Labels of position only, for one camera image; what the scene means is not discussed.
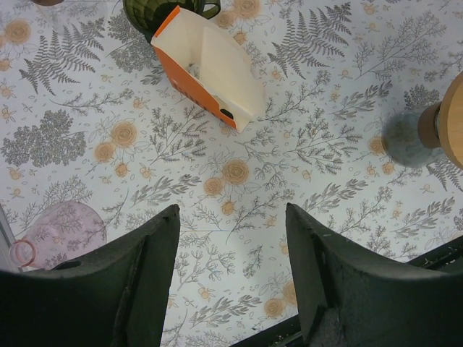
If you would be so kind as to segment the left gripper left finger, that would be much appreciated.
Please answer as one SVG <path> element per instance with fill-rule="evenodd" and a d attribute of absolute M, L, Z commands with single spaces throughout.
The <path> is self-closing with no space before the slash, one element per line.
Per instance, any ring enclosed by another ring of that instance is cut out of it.
<path fill-rule="evenodd" d="M 179 207 L 50 270 L 1 273 L 3 346 L 158 346 Z"/>

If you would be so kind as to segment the grey glass carafe wooden collar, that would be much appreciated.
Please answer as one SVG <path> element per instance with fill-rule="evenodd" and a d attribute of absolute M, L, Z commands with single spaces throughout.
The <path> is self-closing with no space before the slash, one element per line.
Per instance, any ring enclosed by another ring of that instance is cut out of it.
<path fill-rule="evenodd" d="M 450 84 L 442 101 L 392 116 L 383 127 L 382 143 L 386 154 L 404 167 L 448 159 L 462 168 L 462 75 Z"/>

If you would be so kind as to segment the orange coffee filter pack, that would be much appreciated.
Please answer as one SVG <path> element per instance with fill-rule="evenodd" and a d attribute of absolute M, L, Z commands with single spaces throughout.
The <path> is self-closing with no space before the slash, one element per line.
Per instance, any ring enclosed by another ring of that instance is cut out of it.
<path fill-rule="evenodd" d="M 171 85 L 228 126 L 242 132 L 265 115 L 263 85 L 250 57 L 206 18 L 175 7 L 150 44 Z"/>

